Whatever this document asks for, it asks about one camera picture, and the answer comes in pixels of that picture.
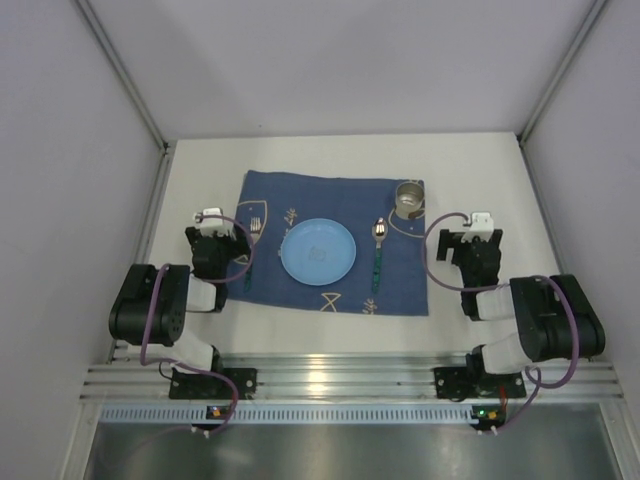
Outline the beige cup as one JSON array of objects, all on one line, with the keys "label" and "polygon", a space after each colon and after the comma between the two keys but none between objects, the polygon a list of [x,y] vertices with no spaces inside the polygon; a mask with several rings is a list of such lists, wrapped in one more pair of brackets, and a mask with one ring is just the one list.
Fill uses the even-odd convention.
[{"label": "beige cup", "polygon": [[395,191],[395,213],[403,220],[413,220],[424,212],[425,192],[418,181],[399,184]]}]

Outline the blue cloth placemat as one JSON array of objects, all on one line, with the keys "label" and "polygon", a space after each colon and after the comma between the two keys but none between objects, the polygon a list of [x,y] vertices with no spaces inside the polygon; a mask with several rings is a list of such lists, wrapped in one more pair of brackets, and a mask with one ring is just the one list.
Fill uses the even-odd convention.
[{"label": "blue cloth placemat", "polygon": [[[425,316],[426,274],[420,260],[425,219],[400,219],[395,211],[396,179],[322,178],[250,170],[244,177],[236,218],[261,222],[251,275],[232,283],[233,300],[323,313]],[[382,244],[379,291],[372,292],[375,241],[372,227],[387,222]],[[302,221],[337,221],[353,235],[357,256],[349,273],[325,286],[307,286],[284,270],[280,247]]]}]

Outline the spoon with blue handle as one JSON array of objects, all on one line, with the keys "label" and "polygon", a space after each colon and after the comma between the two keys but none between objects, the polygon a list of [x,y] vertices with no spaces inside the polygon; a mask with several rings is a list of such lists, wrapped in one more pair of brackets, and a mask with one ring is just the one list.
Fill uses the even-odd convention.
[{"label": "spoon with blue handle", "polygon": [[374,267],[372,276],[372,292],[377,293],[380,286],[381,266],[382,266],[382,244],[388,233],[387,222],[380,217],[372,227],[372,237],[375,241]]}]

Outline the blue plastic plate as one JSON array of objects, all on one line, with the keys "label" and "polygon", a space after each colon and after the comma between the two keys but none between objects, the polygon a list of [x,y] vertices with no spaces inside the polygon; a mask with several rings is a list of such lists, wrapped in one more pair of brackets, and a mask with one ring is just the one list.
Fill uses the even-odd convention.
[{"label": "blue plastic plate", "polygon": [[307,286],[340,281],[352,269],[356,256],[356,242],[350,231],[325,218],[302,221],[286,234],[280,247],[285,272]]}]

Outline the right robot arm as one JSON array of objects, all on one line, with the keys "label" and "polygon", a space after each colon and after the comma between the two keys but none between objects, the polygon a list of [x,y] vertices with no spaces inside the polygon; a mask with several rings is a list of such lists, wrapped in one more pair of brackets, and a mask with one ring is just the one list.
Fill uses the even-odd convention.
[{"label": "right robot arm", "polygon": [[605,330],[573,275],[516,277],[499,283],[502,232],[439,232],[436,259],[458,267],[461,307],[476,322],[512,321],[515,332],[475,347],[467,365],[481,374],[515,374],[540,362],[604,352]]}]

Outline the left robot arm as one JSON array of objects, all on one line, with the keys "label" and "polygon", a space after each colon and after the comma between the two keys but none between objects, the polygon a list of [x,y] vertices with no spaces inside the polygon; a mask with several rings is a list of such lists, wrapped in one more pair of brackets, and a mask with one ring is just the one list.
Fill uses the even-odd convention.
[{"label": "left robot arm", "polygon": [[191,264],[130,267],[109,315],[115,340],[140,349],[140,363],[170,363],[187,374],[223,374],[217,348],[185,326],[189,313],[219,313],[226,306],[232,261],[253,253],[250,232],[232,227],[185,229]]}]

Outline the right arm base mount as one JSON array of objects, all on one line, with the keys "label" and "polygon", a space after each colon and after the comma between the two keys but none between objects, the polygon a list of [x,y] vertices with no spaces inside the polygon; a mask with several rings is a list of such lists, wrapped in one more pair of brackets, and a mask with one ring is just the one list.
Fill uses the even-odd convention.
[{"label": "right arm base mount", "polygon": [[466,399],[525,398],[526,388],[521,374],[475,374],[466,367],[438,367],[433,370],[436,397],[455,402]]}]

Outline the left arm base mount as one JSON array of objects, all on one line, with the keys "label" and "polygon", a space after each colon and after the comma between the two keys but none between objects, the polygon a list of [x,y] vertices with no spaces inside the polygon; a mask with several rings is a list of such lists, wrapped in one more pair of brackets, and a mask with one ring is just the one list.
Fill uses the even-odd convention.
[{"label": "left arm base mount", "polygon": [[[255,368],[225,368],[223,375],[235,385],[240,400],[254,397],[258,385]],[[231,400],[232,395],[231,387],[222,380],[178,370],[173,371],[168,394],[171,400]]]}]

